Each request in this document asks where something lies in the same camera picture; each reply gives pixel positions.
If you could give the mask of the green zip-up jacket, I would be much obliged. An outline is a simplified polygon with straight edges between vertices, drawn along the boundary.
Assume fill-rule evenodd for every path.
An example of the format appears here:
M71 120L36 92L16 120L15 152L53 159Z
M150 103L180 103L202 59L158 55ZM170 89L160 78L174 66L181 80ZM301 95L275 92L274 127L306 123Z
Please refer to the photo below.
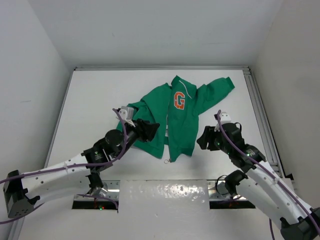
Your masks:
M181 155L193 154L199 130L199 116L217 105L235 88L230 77L221 77L200 87L175 76L170 84L154 88L138 102L129 103L133 119L158 123L152 141L134 143L148 154L160 159L168 145L171 162Z

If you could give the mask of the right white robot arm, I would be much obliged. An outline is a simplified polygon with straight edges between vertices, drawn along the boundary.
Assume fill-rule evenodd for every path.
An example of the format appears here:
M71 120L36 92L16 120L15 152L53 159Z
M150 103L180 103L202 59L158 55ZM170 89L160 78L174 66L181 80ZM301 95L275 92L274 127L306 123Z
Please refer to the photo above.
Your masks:
M197 139L202 150L222 151L237 170L219 181L220 196L246 198L280 230L285 240L313 240L320 235L320 209L298 197L274 172L262 152L245 143L241 125L206 126Z

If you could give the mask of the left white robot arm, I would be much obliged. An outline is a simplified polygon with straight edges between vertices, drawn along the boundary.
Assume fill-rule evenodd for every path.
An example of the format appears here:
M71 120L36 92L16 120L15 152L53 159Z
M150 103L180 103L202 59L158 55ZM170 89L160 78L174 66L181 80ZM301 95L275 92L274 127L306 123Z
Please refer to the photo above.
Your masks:
M1 180L8 218L4 223L23 218L46 202L103 188L100 172L121 159L136 141L152 141L160 124L139 118L122 127L109 130L91 148L64 162L37 171L9 172Z

